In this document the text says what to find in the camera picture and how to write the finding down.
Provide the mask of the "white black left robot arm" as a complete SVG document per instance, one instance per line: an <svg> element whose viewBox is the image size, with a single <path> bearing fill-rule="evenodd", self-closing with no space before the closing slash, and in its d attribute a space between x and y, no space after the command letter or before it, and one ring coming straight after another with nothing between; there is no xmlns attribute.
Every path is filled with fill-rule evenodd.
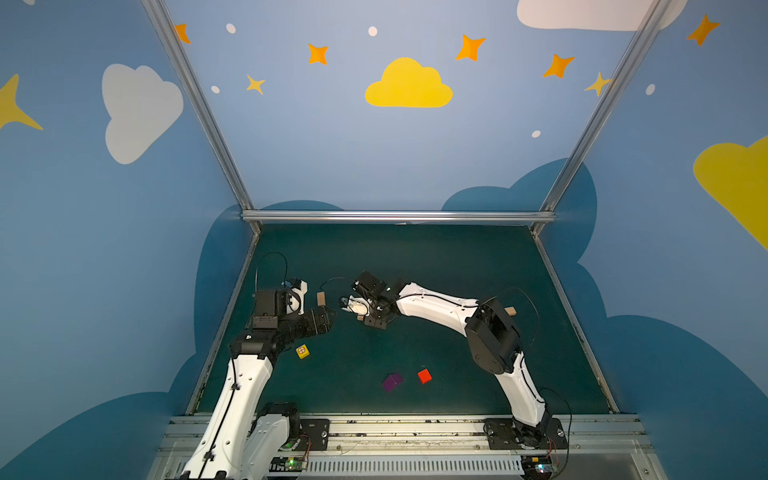
<svg viewBox="0 0 768 480"><path fill-rule="evenodd" d="M300 437L293 403L257 411L281 353L295 341L330 331L335 313L321 305L305 309L305 281L259 290L246 327L230 343L228 370L211 419L182 479L263 479L281 447Z"/></svg>

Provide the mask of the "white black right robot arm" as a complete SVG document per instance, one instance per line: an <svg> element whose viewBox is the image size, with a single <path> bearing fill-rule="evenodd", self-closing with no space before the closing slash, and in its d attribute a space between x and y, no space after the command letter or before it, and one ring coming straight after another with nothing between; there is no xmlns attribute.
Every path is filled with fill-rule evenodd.
<svg viewBox="0 0 768 480"><path fill-rule="evenodd" d="M463 335L473 361L493 374L511 408L513 439L527 448L547 441L552 415L530 375L513 316L496 299L453 297L414 282L389 286L370 272L352 283L345 309L384 329L396 316L422 318Z"/></svg>

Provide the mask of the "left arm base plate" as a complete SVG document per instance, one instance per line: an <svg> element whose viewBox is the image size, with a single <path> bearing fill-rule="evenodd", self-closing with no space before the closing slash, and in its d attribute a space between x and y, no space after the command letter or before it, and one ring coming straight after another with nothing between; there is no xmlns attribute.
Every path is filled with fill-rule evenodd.
<svg viewBox="0 0 768 480"><path fill-rule="evenodd" d="M300 419L289 425L289 435L281 447L283 452L326 451L329 442L328 419Z"/></svg>

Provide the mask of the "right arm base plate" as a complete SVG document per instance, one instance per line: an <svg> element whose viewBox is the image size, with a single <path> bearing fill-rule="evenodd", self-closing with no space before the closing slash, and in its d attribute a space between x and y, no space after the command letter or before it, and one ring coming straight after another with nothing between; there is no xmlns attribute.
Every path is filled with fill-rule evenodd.
<svg viewBox="0 0 768 480"><path fill-rule="evenodd" d="M487 418L483 432L491 450L567 449L567 432L557 418L544 418L529 426L513 417Z"/></svg>

